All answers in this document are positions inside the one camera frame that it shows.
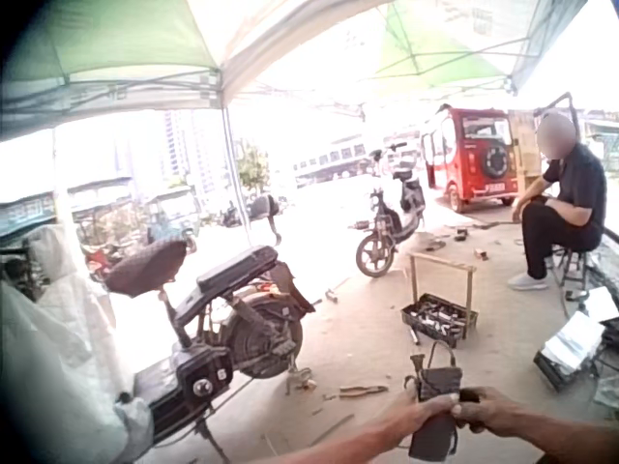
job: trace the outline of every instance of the tall building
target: tall building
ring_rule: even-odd
[[[207,209],[219,209],[225,180],[225,145],[218,112],[207,109],[168,110],[163,113],[166,152],[161,159],[165,179],[193,184]]]

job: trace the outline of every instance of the man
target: man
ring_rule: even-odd
[[[468,424],[473,433],[488,430],[499,437],[516,437],[530,443],[545,452],[540,463],[619,462],[619,431],[585,423],[556,420],[533,413],[494,389],[478,388],[462,391],[462,396],[477,397],[479,403],[458,404],[455,398],[446,395],[417,404],[410,394],[411,391],[404,394],[380,420],[366,425],[348,437],[333,439],[313,448],[266,462],[270,464],[370,462],[378,454],[397,447],[402,440],[419,430],[430,417],[450,412],[460,428]],[[500,459],[501,456],[497,455],[496,462]]]
[[[527,272],[508,283],[515,290],[547,288],[545,259],[552,245],[591,251],[602,239],[606,212],[606,177],[600,161],[578,143],[573,123],[548,114],[540,123],[538,147],[550,160],[548,170],[518,200],[514,221],[522,219]],[[540,196],[561,186],[557,198]]]

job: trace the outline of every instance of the pliers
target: pliers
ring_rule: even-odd
[[[340,387],[340,398],[358,398],[367,394],[388,392],[389,388],[384,385],[372,385],[370,387]]]

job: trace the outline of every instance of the black pants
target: black pants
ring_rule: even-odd
[[[591,251],[602,240],[602,228],[595,223],[582,227],[569,224],[545,205],[545,198],[537,197],[522,211],[522,236],[528,274],[533,278],[546,275],[544,258],[552,254],[552,246],[573,251]]]

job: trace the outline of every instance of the red vehicle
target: red vehicle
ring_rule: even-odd
[[[458,213],[480,200],[517,197],[516,162],[507,113],[443,104],[422,130],[427,182]]]

